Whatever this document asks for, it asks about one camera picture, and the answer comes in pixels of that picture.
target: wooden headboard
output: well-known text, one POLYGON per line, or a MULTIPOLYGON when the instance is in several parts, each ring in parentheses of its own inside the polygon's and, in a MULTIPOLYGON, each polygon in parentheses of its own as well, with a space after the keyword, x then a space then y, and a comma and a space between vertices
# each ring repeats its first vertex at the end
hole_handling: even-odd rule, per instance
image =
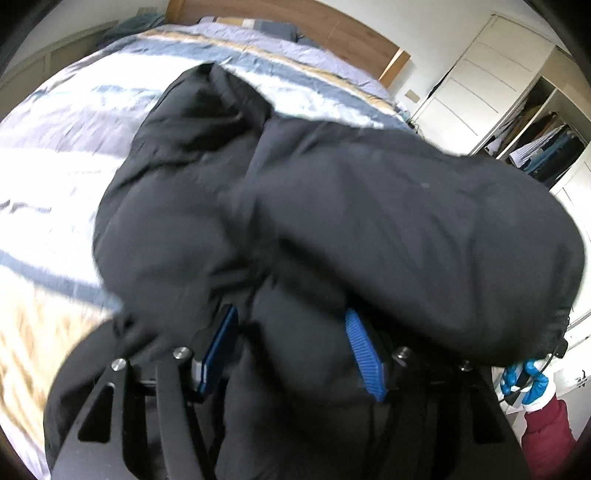
POLYGON ((170 0, 169 23, 202 17, 262 18, 287 22, 351 65, 390 86, 410 55, 363 23, 316 0, 170 0))

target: red sleeve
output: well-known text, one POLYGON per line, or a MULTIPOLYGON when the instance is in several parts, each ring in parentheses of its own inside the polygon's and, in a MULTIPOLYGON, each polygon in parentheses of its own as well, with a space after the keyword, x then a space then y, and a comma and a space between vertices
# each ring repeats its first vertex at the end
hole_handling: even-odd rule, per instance
POLYGON ((555 395, 541 410, 526 413, 525 420, 521 447, 532 478, 543 480, 560 469, 575 444, 566 403, 555 395))

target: screw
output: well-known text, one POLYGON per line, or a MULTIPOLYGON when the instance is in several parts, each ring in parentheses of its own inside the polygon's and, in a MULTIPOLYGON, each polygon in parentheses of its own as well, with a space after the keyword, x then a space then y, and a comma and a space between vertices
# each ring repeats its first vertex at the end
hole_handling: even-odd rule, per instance
POLYGON ((397 348, 395 351, 392 352, 392 357, 396 357, 399 360, 407 360, 412 353, 412 350, 407 346, 402 346, 397 348))
POLYGON ((175 348, 173 350, 173 357, 175 357, 177 360, 184 360, 185 358, 191 356, 193 352, 191 351, 190 348, 185 347, 185 346, 180 346, 178 348, 175 348))
POLYGON ((111 368, 116 372, 123 370, 125 367, 127 367, 127 360, 125 358, 118 358, 111 363, 111 368))
POLYGON ((471 372, 472 371, 472 364, 468 360, 464 360, 460 364, 460 370, 462 370, 462 372, 471 372))

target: black jacket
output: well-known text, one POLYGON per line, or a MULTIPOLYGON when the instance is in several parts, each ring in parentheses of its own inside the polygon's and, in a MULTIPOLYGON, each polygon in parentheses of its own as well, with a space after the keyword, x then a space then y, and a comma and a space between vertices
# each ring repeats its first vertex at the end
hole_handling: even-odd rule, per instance
MULTIPOLYGON (((324 439, 314 455, 332 455, 334 472, 318 467, 318 478, 354 478, 368 441, 369 420, 351 420, 373 402, 345 333, 349 305, 458 359, 509 365, 562 337, 584 264, 570 216, 523 172, 443 154, 409 131, 281 117, 212 65, 181 75, 139 129, 101 201, 94 255, 129 316, 60 371, 45 417, 50 464, 105 365, 183 345, 224 301, 256 327, 291 399, 275 411, 257 403, 258 380, 230 378, 227 445, 253 412, 275 424, 291 416, 300 434, 324 439)), ((249 358, 237 378, 254 375, 249 358)), ((220 477, 274 478, 256 476, 265 448, 222 446, 220 477)), ((288 469, 290 456, 281 461, 288 469)))

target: white wall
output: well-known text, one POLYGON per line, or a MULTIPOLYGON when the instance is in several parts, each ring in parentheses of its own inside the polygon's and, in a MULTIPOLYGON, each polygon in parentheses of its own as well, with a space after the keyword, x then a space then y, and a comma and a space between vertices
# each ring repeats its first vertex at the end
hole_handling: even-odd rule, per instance
POLYGON ((8 68, 80 30, 133 17, 139 7, 157 7, 159 12, 164 13, 167 5, 168 0, 63 0, 35 27, 8 68))
POLYGON ((356 18, 411 54, 406 82, 395 82, 391 92, 405 100, 412 89, 424 98, 453 67, 493 12, 504 14, 544 35, 560 40, 550 26, 523 0, 321 0, 356 18))
MULTIPOLYGON (((559 42, 550 26, 523 0, 321 0, 380 32, 407 50, 406 81, 392 94, 405 100, 412 89, 421 98, 445 75, 496 11, 559 42)), ((11 66, 61 38, 111 20, 124 20, 139 7, 166 10, 168 0, 63 0, 27 37, 11 66)))

